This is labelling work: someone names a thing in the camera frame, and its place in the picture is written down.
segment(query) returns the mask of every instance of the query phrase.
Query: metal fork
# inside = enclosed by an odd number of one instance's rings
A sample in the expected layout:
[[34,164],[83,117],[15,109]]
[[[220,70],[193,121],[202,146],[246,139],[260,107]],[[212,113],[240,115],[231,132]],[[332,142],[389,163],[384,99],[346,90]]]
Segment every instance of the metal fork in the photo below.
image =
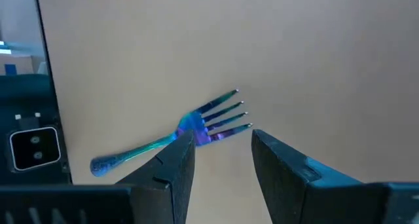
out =
[[130,160],[140,154],[143,154],[147,151],[150,151],[151,149],[156,149],[165,145],[168,145],[172,141],[176,140],[180,135],[182,135],[184,132],[188,130],[193,130],[195,142],[197,146],[206,145],[208,143],[211,143],[213,141],[222,140],[224,138],[227,138],[229,136],[235,135],[239,132],[244,131],[245,129],[248,129],[253,124],[243,124],[241,126],[237,126],[235,128],[231,128],[228,130],[224,130],[222,132],[209,134],[208,132],[211,130],[214,130],[216,128],[219,128],[220,126],[223,126],[227,123],[230,123],[232,121],[235,121],[236,119],[239,119],[243,117],[244,115],[247,115],[247,112],[240,113],[236,116],[233,116],[229,119],[222,120],[220,122],[213,123],[209,126],[206,126],[206,123],[216,119],[217,117],[239,107],[243,104],[243,102],[238,102],[226,109],[223,109],[221,111],[218,111],[214,114],[203,116],[204,113],[208,112],[209,110],[217,107],[221,103],[227,101],[229,98],[231,98],[233,95],[235,95],[238,92],[238,89],[232,90],[230,92],[227,92],[226,94],[223,94],[222,96],[218,97],[217,99],[211,101],[210,103],[207,103],[198,109],[195,109],[194,111],[191,111],[187,113],[185,116],[182,117],[179,124],[177,125],[177,128],[175,132],[164,136],[154,142],[148,143],[147,145],[143,145],[141,147],[137,147],[135,149],[125,151],[122,153],[118,153],[115,155],[107,155],[104,157],[97,157],[92,159],[90,162],[90,171],[95,176],[103,176],[107,172],[111,171],[113,168],[116,168],[117,166],[121,165],[123,162]]

